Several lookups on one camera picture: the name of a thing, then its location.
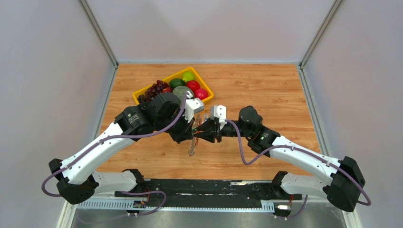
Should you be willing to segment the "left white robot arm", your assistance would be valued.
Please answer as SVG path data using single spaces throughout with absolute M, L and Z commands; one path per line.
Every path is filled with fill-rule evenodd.
M 51 175 L 42 183 L 42 191 L 52 197 L 63 197 L 73 205 L 107 192 L 125 191 L 141 196 L 145 183 L 138 170 L 98 172 L 97 168 L 142 138 L 168 133 L 177 143 L 192 139 L 194 115 L 202 110 L 203 102 L 191 98 L 190 93 L 178 98 L 169 92 L 125 108 L 82 150 L 67 159 L 50 161 Z

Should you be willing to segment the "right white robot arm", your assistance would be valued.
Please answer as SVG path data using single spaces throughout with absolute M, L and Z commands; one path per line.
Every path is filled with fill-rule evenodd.
M 212 143 L 221 142 L 223 137 L 237 137 L 245 165 L 267 156 L 309 172 L 310 175 L 304 176 L 279 171 L 271 185 L 277 198 L 288 194 L 321 197 L 346 212 L 353 212 L 357 204 L 372 204 L 364 191 L 365 179 L 356 160 L 348 156 L 342 160 L 329 157 L 292 142 L 264 126 L 263 118 L 253 106 L 242 108 L 236 121 L 226 119 L 224 106 L 214 106 L 207 121 L 194 129 L 194 137 Z

